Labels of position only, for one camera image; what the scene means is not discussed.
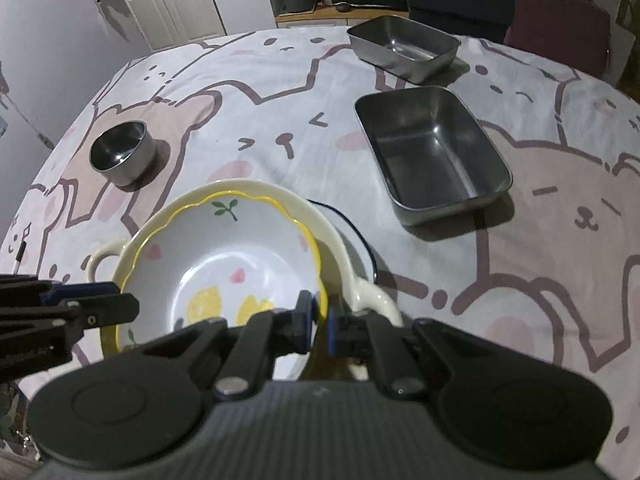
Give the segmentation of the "yellow rimmed floral bowl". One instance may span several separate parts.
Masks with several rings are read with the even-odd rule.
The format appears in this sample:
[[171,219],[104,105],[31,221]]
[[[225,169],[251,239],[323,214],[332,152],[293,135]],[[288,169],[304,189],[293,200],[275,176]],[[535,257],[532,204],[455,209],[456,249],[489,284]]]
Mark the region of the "yellow rimmed floral bowl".
[[292,309],[306,290],[326,314],[322,261],[311,230],[265,194],[220,191],[171,206],[122,251],[114,280],[140,312],[114,333],[125,351],[206,320],[242,325]]

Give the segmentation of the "cream ceramic handled bowl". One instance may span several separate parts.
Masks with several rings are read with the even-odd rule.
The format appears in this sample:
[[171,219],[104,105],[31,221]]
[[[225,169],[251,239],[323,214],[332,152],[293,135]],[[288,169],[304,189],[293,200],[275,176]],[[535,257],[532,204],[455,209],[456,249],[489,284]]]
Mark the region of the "cream ceramic handled bowl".
[[[114,257],[117,260],[114,274],[122,256],[122,251],[138,236],[139,233],[149,232],[148,224],[153,220],[165,220],[168,217],[168,209],[171,206],[183,205],[190,198],[203,198],[209,194],[220,191],[241,191],[252,195],[265,194],[280,202],[295,217],[305,223],[311,230],[316,240],[321,256],[322,269],[321,281],[326,289],[328,303],[326,314],[319,313],[318,321],[314,323],[312,336],[317,347],[306,356],[291,356],[280,358],[276,362],[274,376],[278,379],[293,380],[297,378],[347,378],[365,380],[368,378],[366,368],[355,359],[331,359],[326,356],[326,334],[324,326],[329,316],[329,300],[331,296],[339,296],[344,306],[352,311],[373,310],[386,316],[393,325],[402,323],[398,307],[390,296],[383,292],[375,284],[360,278],[350,258],[344,238],[334,224],[326,218],[310,200],[300,197],[295,193],[281,188],[275,184],[260,182],[250,179],[218,180],[183,194],[173,200],[141,227],[131,240],[114,240],[95,252],[89,259],[87,266],[87,278],[93,281],[96,278],[96,270],[102,260]],[[104,328],[101,332],[102,349],[107,356],[114,356],[118,351],[115,348],[115,328]]]

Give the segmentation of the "large rectangular steel tray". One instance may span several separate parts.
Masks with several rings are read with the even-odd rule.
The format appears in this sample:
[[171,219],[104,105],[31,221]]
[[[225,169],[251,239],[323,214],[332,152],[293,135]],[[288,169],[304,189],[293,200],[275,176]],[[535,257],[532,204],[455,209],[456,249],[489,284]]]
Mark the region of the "large rectangular steel tray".
[[486,207],[513,184],[494,142],[444,87],[367,94],[355,112],[403,226]]

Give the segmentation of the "small round steel bowl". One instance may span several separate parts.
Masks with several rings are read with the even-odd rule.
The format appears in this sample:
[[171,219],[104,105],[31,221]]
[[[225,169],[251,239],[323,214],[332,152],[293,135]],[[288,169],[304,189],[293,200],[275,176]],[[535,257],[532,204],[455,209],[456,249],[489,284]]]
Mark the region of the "small round steel bowl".
[[120,188],[134,184],[155,158],[155,141],[145,122],[122,122],[104,131],[90,148],[94,171]]

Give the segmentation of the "bear print tablecloth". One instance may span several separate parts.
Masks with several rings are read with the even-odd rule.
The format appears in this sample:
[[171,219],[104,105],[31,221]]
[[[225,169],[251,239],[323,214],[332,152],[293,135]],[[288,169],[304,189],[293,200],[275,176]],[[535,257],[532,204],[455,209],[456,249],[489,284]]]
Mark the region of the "bear print tablecloth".
[[[587,375],[610,397],[602,466],[639,474],[639,107],[609,84],[486,40],[462,40],[438,78],[513,174],[500,202],[404,229],[355,103],[404,82],[360,61],[341,27],[249,32],[153,54],[117,72],[44,163],[2,234],[1,267],[80,282],[208,182],[251,178],[329,204],[375,254],[378,284],[430,316]],[[145,122],[155,158],[120,188],[91,145]],[[23,260],[14,258],[24,247]]]

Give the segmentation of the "small rectangular steel tray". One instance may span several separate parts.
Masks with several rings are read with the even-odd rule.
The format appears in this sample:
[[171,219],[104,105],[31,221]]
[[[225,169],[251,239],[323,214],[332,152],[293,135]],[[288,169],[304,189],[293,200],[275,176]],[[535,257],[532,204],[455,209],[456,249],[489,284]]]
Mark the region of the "small rectangular steel tray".
[[461,41],[441,30],[397,15],[384,15],[347,29],[361,61],[412,84],[446,70]]

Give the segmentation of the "white kitchen cabinet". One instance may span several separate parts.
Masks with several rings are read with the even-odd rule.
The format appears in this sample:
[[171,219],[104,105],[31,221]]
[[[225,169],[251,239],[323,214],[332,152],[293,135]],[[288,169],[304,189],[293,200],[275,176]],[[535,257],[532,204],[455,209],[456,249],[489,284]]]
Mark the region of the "white kitchen cabinet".
[[226,34],[215,0],[125,1],[152,51]]

